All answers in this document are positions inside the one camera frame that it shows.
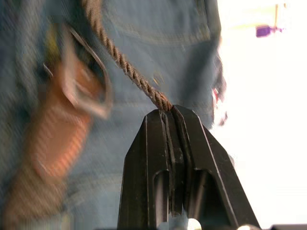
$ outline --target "person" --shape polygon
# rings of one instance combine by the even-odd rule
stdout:
[[[225,91],[218,56],[217,0],[88,1],[97,4],[108,37],[146,80],[172,104],[193,109],[210,129],[213,92],[216,99],[222,99]],[[47,81],[41,71],[50,48],[47,34],[53,24],[65,20],[105,65],[113,108],[109,119],[94,118],[67,177],[59,212],[20,225],[30,229],[116,228],[124,158],[144,116],[155,105],[118,68],[91,28],[80,1],[3,1],[0,10],[1,214],[22,165],[27,127],[40,102],[39,89]]]

